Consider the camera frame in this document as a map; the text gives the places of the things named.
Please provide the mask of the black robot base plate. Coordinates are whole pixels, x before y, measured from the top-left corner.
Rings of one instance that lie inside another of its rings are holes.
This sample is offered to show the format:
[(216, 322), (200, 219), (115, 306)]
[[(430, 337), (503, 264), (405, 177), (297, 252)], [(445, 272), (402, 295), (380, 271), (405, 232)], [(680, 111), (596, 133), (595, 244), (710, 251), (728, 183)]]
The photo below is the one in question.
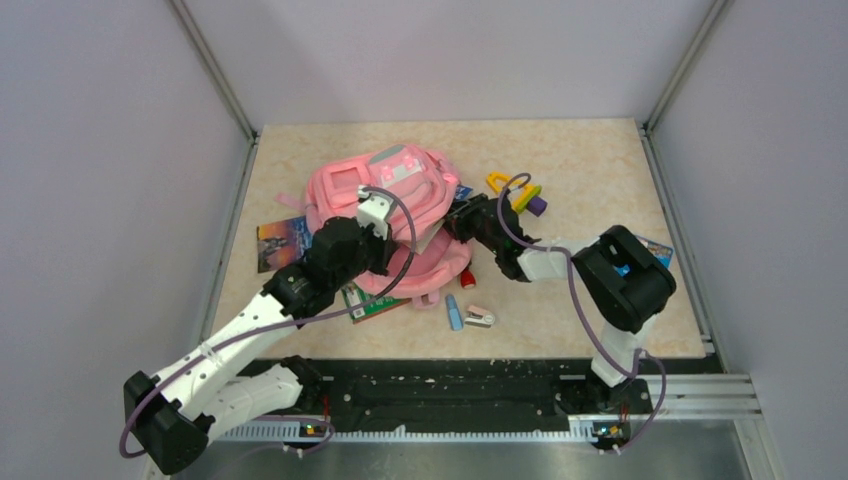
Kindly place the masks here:
[(335, 425), (384, 417), (411, 424), (471, 419), (504, 420), (548, 414), (628, 416), (653, 411), (644, 380), (609, 387), (586, 360), (284, 360), (307, 376), (300, 398), (274, 415), (312, 415)]

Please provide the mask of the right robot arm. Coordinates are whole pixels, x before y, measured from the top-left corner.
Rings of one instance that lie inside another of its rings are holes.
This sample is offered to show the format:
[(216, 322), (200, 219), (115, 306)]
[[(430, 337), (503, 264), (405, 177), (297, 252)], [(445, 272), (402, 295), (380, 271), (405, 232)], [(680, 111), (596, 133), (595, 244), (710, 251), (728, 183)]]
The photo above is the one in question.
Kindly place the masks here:
[(454, 239), (475, 240), (491, 251), (510, 280), (565, 279), (574, 304), (576, 283), (583, 282), (606, 322), (602, 333), (587, 332), (596, 349), (587, 400), (600, 412), (626, 400), (624, 382), (646, 355), (646, 334), (677, 290), (670, 270), (630, 230), (614, 225), (577, 252), (564, 242), (543, 245), (524, 234), (505, 201), (484, 194), (453, 202), (444, 227)]

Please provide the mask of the Jane Eyre book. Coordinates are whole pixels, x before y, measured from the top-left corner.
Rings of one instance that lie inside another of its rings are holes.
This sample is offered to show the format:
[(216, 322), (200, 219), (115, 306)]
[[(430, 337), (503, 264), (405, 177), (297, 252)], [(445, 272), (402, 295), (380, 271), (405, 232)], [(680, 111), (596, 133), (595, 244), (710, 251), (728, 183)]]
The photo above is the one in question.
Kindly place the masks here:
[(257, 272), (273, 272), (293, 263), (303, 257), (311, 244), (312, 233), (305, 216), (257, 226)]

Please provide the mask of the pink student backpack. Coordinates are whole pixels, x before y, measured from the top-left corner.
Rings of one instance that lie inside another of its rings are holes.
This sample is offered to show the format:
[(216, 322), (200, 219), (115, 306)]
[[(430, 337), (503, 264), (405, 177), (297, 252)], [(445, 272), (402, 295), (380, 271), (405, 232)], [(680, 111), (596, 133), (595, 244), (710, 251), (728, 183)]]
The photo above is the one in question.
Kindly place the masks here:
[[(314, 233), (331, 217), (356, 219), (360, 185), (387, 190), (395, 200), (390, 223), (398, 250), (387, 275), (366, 272), (353, 282), (371, 295), (388, 288), (389, 296), (410, 299), (414, 307), (426, 309), (436, 305), (442, 288), (471, 261), (470, 245), (453, 239), (443, 227), (460, 184), (458, 169), (444, 154), (397, 144), (330, 161), (310, 174), (301, 196), (280, 192), (275, 200), (305, 216)], [(402, 279), (389, 288), (397, 274)]]

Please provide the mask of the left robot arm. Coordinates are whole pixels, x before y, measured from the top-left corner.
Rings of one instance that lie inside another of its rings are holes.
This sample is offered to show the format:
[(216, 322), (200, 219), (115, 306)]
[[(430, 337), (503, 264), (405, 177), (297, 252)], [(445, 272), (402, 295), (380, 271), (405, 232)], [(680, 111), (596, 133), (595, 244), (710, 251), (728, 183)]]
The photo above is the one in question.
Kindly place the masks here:
[(317, 375), (298, 359), (253, 377), (259, 354), (327, 318), (337, 291), (360, 274), (386, 273), (397, 245), (385, 220), (333, 217), (300, 260), (278, 270), (223, 329), (154, 375), (123, 385), (124, 437), (133, 436), (165, 475), (194, 463), (223, 434), (274, 410), (308, 413), (319, 404)]

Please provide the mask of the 91-Storey Treehouse book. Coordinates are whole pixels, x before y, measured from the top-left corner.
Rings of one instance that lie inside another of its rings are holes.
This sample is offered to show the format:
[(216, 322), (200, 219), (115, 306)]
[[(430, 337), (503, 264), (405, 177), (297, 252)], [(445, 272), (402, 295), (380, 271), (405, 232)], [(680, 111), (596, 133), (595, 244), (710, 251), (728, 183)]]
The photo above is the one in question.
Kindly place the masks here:
[(467, 199), (473, 193), (473, 189), (471, 187), (465, 185), (458, 185), (455, 191), (454, 200), (462, 201)]

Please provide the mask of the blue back-cover book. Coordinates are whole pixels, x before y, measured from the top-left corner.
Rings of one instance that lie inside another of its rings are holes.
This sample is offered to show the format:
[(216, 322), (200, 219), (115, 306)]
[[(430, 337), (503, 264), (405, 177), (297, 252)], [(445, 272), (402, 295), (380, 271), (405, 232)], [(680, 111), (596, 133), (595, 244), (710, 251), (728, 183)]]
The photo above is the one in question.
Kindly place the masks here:
[(639, 235), (637, 235), (636, 238), (666, 269), (671, 269), (675, 253), (671, 246), (655, 242)]

